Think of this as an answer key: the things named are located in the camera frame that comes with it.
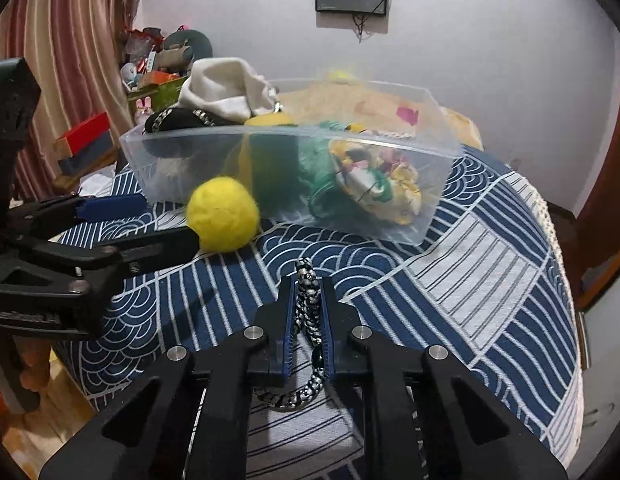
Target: striped curtain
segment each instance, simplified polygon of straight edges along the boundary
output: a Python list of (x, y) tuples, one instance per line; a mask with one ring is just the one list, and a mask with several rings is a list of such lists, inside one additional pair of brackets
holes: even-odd
[(0, 16), (0, 59), (24, 57), (41, 99), (18, 157), (20, 198), (53, 195), (60, 173), (53, 142), (72, 126), (107, 112), (115, 137), (132, 127), (119, 77), (122, 31), (138, 0), (11, 0)]

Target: silver bolt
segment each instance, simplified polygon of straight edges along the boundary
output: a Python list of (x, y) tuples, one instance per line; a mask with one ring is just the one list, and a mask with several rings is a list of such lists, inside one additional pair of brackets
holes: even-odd
[(90, 290), (90, 283), (85, 280), (74, 280), (69, 283), (68, 290), (73, 294), (84, 294)]
[(170, 361), (181, 361), (188, 355), (188, 351), (183, 346), (173, 346), (168, 350), (166, 355)]
[(368, 339), (372, 335), (372, 329), (366, 325), (359, 325), (352, 329), (352, 335), (357, 339)]
[(260, 326), (249, 326), (244, 330), (244, 336), (254, 341), (263, 336), (263, 328)]
[(430, 354), (430, 357), (433, 359), (441, 361), (442, 359), (448, 357), (448, 350), (441, 345), (432, 345), (428, 348), (428, 354)]

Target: black and white rope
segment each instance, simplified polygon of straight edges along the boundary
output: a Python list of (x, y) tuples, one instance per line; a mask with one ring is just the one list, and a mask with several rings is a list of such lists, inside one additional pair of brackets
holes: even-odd
[[(297, 286), (295, 319), (292, 338), (305, 330), (312, 348), (321, 345), (321, 297), (319, 281), (309, 258), (299, 258), (295, 263)], [(316, 399), (324, 387), (324, 369), (312, 363), (312, 374), (300, 389), (277, 394), (267, 390), (256, 390), (257, 398), (271, 409), (279, 412), (298, 410)]]

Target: tablecloth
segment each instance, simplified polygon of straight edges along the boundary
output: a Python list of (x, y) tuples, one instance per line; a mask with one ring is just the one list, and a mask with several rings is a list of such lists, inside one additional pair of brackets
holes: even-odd
[[(102, 194), (139, 192), (125, 169)], [(183, 208), (158, 203), (138, 218), (82, 224), (61, 242), (100, 240), (183, 224)], [(233, 254), (126, 280), (99, 340), (63, 342), (58, 354), (100, 409), (174, 345), (218, 344), (250, 324), (294, 261), (331, 275), (337, 297), (398, 344), (442, 344), (567, 466), (578, 446), (583, 397), (574, 311), (545, 202), (520, 174), (464, 148), (426, 239), (393, 244), (316, 227), (263, 221)], [(310, 373), (299, 337), (295, 376)], [(275, 413), (254, 399), (247, 477), (361, 478), (360, 399), (330, 386), (301, 412)]]

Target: yellow ball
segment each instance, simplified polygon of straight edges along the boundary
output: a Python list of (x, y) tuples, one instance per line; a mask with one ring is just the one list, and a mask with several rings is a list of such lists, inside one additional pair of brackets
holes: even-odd
[(218, 176), (194, 190), (186, 222), (199, 235), (204, 251), (231, 253), (257, 234), (259, 208), (241, 183)]

